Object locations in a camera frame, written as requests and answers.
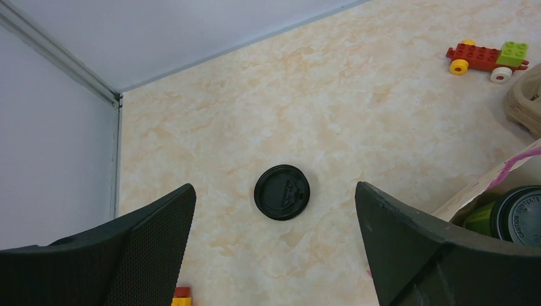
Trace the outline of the pink paper bag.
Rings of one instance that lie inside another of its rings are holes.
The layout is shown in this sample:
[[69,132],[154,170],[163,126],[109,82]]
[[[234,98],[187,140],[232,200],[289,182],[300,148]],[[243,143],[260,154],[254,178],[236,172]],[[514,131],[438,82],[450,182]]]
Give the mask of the pink paper bag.
[[540,140],[482,175],[444,203],[434,216],[462,225],[466,216],[507,191],[521,186],[540,185]]

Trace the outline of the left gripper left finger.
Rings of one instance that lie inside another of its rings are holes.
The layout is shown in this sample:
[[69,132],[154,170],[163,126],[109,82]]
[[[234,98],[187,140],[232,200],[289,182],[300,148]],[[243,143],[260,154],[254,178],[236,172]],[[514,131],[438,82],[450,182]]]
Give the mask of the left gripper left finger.
[[50,245],[1,251],[1,304],[170,305],[195,205],[184,184]]

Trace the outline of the green paper cup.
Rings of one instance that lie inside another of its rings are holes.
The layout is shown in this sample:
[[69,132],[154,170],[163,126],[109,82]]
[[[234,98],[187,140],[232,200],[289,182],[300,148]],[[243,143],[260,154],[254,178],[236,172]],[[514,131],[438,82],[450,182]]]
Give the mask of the green paper cup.
[[494,235],[494,223],[496,222],[496,202],[477,208],[464,220],[463,227],[467,230],[496,238]]

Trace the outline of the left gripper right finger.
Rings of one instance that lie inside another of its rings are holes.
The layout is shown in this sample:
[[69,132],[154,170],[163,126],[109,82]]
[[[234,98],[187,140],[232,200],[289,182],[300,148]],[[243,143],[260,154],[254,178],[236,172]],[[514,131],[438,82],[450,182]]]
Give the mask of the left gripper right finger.
[[540,249],[466,230],[367,182],[355,206],[380,305],[540,304]]

